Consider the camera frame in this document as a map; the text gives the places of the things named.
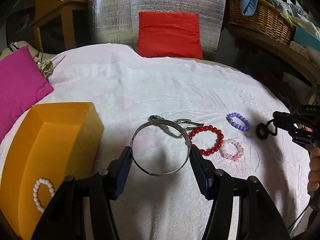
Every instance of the screw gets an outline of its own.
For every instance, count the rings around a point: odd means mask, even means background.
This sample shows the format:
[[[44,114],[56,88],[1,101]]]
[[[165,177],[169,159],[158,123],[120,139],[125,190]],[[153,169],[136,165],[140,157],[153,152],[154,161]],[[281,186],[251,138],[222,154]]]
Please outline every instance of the screw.
[[[224,171],[221,170],[221,169],[216,169],[214,173],[219,175],[219,176],[222,176],[224,174]]]
[[[70,181],[72,181],[73,180],[73,176],[71,176],[71,175],[68,175],[68,176],[66,176],[65,178],[64,178],[64,181],[65,182],[70,182]]]
[[[108,174],[108,170],[106,170],[106,169],[103,169],[103,170],[100,170],[99,171],[99,175],[100,176],[105,176],[105,175],[107,175]]]
[[[249,179],[250,179],[252,182],[257,182],[257,181],[258,181],[257,177],[255,177],[255,176],[250,176]]]

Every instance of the pink pillow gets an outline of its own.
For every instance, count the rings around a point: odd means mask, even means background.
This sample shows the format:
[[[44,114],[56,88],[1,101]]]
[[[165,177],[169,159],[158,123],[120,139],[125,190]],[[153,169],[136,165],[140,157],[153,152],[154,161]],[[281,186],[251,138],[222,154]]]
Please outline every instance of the pink pillow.
[[[1,60],[0,142],[23,112],[52,91],[27,46]]]

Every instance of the textured fabric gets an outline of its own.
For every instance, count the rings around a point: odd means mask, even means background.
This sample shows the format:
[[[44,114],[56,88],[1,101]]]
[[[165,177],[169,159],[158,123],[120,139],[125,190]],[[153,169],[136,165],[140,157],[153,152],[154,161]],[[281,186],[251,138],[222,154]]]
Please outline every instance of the textured fabric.
[[[186,12],[140,12],[138,54],[202,59],[199,16]]]
[[[188,118],[216,126],[224,138],[234,138],[243,146],[244,156],[236,163],[223,158],[220,152],[204,158],[231,176],[257,176],[287,226],[307,206],[308,152],[280,129],[276,137],[269,136],[265,141],[257,138],[257,124],[270,120],[274,111],[288,109],[250,76],[194,60],[143,58],[119,44],[81,47],[60,55],[66,56],[49,77],[55,90],[39,103],[94,103],[105,128],[94,172],[105,169],[120,156],[135,130],[150,115],[169,120]],[[226,115],[233,112],[250,121],[249,131],[241,132],[226,121]],[[0,173],[25,116],[17,120],[0,145]],[[215,140],[213,133],[202,132],[193,142],[206,149]],[[228,145],[227,150],[235,148]],[[150,126],[137,135],[133,151],[142,167],[161,172],[181,165],[187,147],[184,139],[172,138],[159,127]],[[229,240],[236,239],[237,203],[235,198]],[[111,206],[120,239],[198,240],[205,230],[212,201],[201,195],[190,162],[166,177],[149,176],[132,163],[124,192],[111,201]],[[90,215],[85,216],[88,223]],[[90,230],[86,228],[88,240],[93,239]]]
[[[53,91],[28,50],[18,49],[0,61],[0,142],[19,116]]]

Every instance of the red beaded bracelet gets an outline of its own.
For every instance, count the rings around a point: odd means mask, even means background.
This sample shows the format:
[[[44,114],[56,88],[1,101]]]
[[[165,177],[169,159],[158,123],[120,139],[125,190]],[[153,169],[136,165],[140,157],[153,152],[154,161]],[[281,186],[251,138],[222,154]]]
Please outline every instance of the red beaded bracelet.
[[[220,148],[221,148],[221,145],[222,145],[222,139],[224,138],[221,130],[218,130],[216,127],[213,127],[212,125],[209,125],[209,126],[201,126],[199,128],[195,128],[189,135],[189,139],[190,139],[190,143],[191,143],[191,147],[194,147],[196,146],[195,144],[192,144],[192,138],[194,136],[196,136],[197,133],[199,132],[202,132],[202,131],[212,131],[214,133],[216,133],[218,135],[218,138],[216,140],[216,143],[214,144],[214,147],[212,147],[210,150],[203,150],[201,149],[200,150],[200,153],[204,156],[209,156],[210,154],[214,154],[215,152],[217,152]]]

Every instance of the cardboard box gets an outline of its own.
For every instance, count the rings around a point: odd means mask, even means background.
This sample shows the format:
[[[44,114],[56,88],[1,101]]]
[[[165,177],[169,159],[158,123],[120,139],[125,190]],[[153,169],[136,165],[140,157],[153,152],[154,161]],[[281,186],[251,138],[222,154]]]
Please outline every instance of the cardboard box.
[[[32,106],[13,139],[0,185],[1,210],[23,240],[31,239],[42,215],[33,200],[36,181],[49,179],[57,190],[67,175],[89,177],[102,131],[92,103]],[[48,205],[47,186],[40,185],[38,198]]]

